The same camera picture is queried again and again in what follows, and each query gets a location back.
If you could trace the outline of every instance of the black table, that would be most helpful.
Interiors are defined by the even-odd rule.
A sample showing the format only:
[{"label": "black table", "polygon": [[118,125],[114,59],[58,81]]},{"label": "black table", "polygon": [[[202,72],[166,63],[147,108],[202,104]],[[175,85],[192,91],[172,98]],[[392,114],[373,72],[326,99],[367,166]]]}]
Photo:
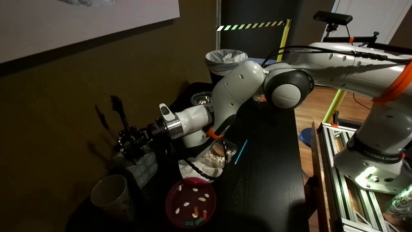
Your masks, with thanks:
[{"label": "black table", "polygon": [[[247,138],[248,144],[239,162],[232,161],[213,183],[217,208],[202,230],[309,230],[293,110],[248,100],[226,138],[238,147]],[[141,192],[131,189],[139,196],[135,199],[139,216],[134,224],[116,224],[86,199],[73,214],[68,230],[171,230],[165,197],[179,172],[176,165],[170,163],[161,170]]]}]

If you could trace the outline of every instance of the white cup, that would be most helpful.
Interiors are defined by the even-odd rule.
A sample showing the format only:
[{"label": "white cup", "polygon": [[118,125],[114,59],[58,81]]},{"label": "white cup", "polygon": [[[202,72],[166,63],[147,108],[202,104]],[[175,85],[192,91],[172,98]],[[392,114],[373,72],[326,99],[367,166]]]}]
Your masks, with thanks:
[{"label": "white cup", "polygon": [[134,220],[134,206],[123,175],[108,175],[100,179],[92,187],[90,199],[94,206],[100,207],[116,220]]}]

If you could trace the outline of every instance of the white object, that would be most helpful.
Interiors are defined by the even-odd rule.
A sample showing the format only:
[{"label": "white object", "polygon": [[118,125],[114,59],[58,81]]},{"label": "white object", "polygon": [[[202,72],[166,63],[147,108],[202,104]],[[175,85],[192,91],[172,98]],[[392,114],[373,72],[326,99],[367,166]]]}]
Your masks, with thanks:
[{"label": "white object", "polygon": [[[377,31],[376,41],[389,43],[410,5],[412,0],[336,0],[331,11],[353,15],[347,25],[353,36],[373,36]],[[340,25],[329,36],[347,36],[347,32]]]},{"label": "white object", "polygon": [[0,63],[180,15],[177,0],[0,1]]},{"label": "white object", "polygon": [[91,203],[120,221],[132,221],[135,212],[129,194],[127,180],[122,175],[108,175],[91,189]]},{"label": "white object", "polygon": [[184,135],[181,139],[185,148],[192,148],[203,144],[208,136],[203,130],[197,130],[192,134]]},{"label": "white object", "polygon": [[241,50],[220,49],[208,51],[204,60],[210,72],[225,76],[247,58],[247,54]]},{"label": "white object", "polygon": [[204,105],[193,105],[184,110],[176,112],[176,116],[180,119],[184,134],[198,131],[204,125],[211,122],[211,116],[208,114]]},{"label": "white object", "polygon": [[213,129],[230,116],[261,86],[265,69],[256,61],[246,60],[224,76],[211,92],[215,121]]},{"label": "white object", "polygon": [[[234,152],[228,152],[226,154],[228,159],[230,159]],[[220,176],[223,172],[224,157],[216,157],[216,154],[211,153],[210,147],[206,147],[197,157],[190,157],[189,161],[208,176]],[[193,170],[184,159],[179,159],[179,170],[181,177],[195,176],[206,181],[211,181]]]},{"label": "white object", "polygon": [[280,85],[271,91],[271,101],[279,108],[292,108],[300,99],[300,89],[292,83]]}]

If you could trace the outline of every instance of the metal frame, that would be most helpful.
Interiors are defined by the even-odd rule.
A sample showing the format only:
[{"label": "metal frame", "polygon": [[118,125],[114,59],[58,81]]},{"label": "metal frame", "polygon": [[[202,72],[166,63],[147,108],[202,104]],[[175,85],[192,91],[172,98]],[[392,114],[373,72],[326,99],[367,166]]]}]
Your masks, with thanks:
[{"label": "metal frame", "polygon": [[355,129],[320,123],[319,143],[322,156],[324,157],[324,167],[331,174],[332,194],[336,202],[336,219],[341,224],[342,230],[347,232],[390,232],[387,221],[382,216],[382,211],[373,192],[363,190],[356,185],[354,189],[354,199],[359,202],[359,210],[355,210],[350,201],[349,187],[351,183],[338,168],[335,167],[335,156],[344,147]]}]

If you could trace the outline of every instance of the wall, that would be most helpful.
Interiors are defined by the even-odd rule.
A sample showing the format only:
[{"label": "wall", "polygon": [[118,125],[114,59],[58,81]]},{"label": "wall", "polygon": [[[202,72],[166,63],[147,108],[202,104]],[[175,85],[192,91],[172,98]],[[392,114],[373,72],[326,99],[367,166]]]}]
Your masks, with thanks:
[{"label": "wall", "polygon": [[185,81],[207,81],[215,0],[181,0],[170,24],[0,77],[1,230],[63,230],[67,216],[107,172],[110,139],[94,112],[121,129],[150,122]]}]

